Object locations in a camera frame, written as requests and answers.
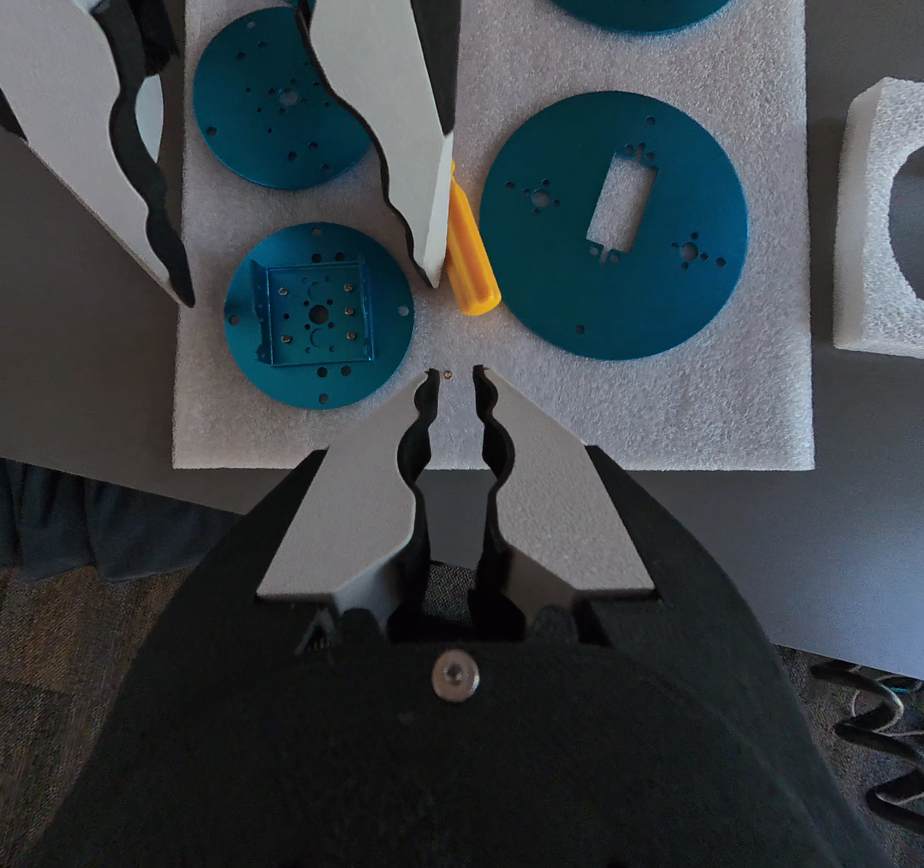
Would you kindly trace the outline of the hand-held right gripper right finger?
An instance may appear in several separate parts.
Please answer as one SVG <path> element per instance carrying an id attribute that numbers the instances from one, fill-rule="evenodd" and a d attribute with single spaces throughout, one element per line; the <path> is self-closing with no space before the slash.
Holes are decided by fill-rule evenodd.
<path id="1" fill-rule="evenodd" d="M 473 369 L 488 494 L 472 611 L 519 627 L 548 607 L 650 599 L 655 584 L 587 447 L 494 370 Z"/>

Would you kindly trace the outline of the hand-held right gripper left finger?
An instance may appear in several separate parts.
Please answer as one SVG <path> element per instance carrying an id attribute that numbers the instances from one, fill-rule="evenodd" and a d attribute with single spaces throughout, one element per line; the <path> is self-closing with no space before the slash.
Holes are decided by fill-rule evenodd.
<path id="1" fill-rule="evenodd" d="M 416 481 L 431 459 L 439 387 L 429 369 L 334 439 L 258 597 L 387 620 L 422 588 L 428 537 Z"/>

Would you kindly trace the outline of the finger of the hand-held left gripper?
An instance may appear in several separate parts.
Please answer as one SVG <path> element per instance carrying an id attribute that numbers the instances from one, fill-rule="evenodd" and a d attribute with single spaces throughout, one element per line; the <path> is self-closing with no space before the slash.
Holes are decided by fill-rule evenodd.
<path id="1" fill-rule="evenodd" d="M 370 135 L 385 204 L 429 287 L 446 256 L 461 0 L 314 0 L 297 18 L 322 82 Z"/>
<path id="2" fill-rule="evenodd" d="M 158 163 L 161 75 L 178 55 L 164 0 L 1 0 L 2 128 L 192 307 L 188 255 Z"/>

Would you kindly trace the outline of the yellow screwdriver handle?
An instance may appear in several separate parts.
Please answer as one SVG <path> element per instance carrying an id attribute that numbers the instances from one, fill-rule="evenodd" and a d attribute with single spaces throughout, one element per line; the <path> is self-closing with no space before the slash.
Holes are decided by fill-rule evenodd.
<path id="1" fill-rule="evenodd" d="M 468 316 L 494 309 L 502 295 L 468 197 L 450 170 L 445 269 L 458 308 Z"/>

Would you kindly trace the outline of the white foam sheet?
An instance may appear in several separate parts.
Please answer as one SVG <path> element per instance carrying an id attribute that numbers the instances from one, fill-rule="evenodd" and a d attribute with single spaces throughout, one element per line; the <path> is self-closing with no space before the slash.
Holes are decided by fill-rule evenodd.
<path id="1" fill-rule="evenodd" d="M 732 0 L 687 30 L 653 37 L 600 30 L 551 0 L 463 0 L 454 153 L 473 206 L 504 141 L 533 113 L 584 91 L 639 91 L 688 113 L 728 154 L 749 213 L 743 274 L 681 346 L 601 363 L 540 340 L 504 306 L 465 316 L 447 283 L 430 289 L 407 269 L 417 313 L 398 376 L 331 412 L 289 407 L 248 382 L 225 342 L 225 292 L 262 238 L 310 220 L 355 227 L 409 265 L 375 152 L 321 187 L 265 189 L 213 156 L 191 111 L 207 42 L 252 10 L 282 5 L 186 0 L 182 229 L 197 303 L 179 318 L 176 468 L 293 467 L 429 367 L 453 374 L 441 383 L 432 466 L 479 468 L 471 377 L 479 363 L 626 469 L 813 468 L 804 0 Z"/>

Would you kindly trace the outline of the small blue disc with holes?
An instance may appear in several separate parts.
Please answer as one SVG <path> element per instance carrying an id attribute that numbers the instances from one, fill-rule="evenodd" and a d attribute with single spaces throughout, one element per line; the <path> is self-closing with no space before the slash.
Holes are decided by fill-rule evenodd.
<path id="1" fill-rule="evenodd" d="M 297 191 L 351 168 L 372 142 L 323 87 L 292 8 L 234 20 L 205 47 L 192 105 L 203 139 L 239 177 Z"/>

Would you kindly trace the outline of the dark cloth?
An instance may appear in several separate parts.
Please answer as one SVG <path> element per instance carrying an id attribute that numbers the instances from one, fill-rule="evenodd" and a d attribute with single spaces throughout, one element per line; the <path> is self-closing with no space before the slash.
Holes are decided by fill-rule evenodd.
<path id="1" fill-rule="evenodd" d="M 1 459 L 1 567 L 123 583 L 198 565 L 241 515 Z"/>

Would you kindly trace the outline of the large blue disc rectangular cutout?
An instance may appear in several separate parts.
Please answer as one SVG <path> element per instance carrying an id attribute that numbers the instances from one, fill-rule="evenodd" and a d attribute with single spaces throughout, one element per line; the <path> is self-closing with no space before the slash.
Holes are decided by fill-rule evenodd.
<path id="1" fill-rule="evenodd" d="M 588 239 L 614 158 L 654 172 L 629 250 Z M 748 214 L 721 145 L 652 97 L 588 92 L 526 120 L 491 165 L 479 228 L 502 300 L 577 356 L 631 361 L 699 333 L 743 269 Z"/>

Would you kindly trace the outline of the white foam block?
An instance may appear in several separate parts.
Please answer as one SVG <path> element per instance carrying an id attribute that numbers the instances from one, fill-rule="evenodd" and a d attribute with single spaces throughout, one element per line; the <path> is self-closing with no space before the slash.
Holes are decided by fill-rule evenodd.
<path id="1" fill-rule="evenodd" d="M 839 164 L 833 342 L 923 358 L 923 301 L 891 242 L 895 176 L 923 146 L 923 84 L 883 78 L 852 100 Z"/>

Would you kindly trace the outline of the blue disc under bracket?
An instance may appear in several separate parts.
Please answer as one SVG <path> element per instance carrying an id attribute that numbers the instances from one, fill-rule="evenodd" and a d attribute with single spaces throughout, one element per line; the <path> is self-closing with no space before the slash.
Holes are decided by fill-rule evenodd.
<path id="1" fill-rule="evenodd" d="M 273 368 L 260 363 L 260 326 L 253 303 L 250 263 L 296 264 L 312 253 L 363 257 L 371 280 L 375 358 L 363 363 Z M 397 260 L 367 234 L 330 222 L 286 227 L 263 239 L 238 265 L 225 296 L 225 338 L 238 368 L 262 393 L 289 406 L 329 411 L 353 405 L 396 373 L 410 348 L 414 303 Z"/>

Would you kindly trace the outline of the blue metal bracket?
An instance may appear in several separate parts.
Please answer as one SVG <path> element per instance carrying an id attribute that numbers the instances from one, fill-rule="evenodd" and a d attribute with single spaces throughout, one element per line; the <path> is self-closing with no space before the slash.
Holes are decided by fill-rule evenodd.
<path id="1" fill-rule="evenodd" d="M 363 257 L 315 252 L 305 263 L 252 261 L 249 267 L 260 363 L 283 368 L 374 360 L 371 280 Z"/>

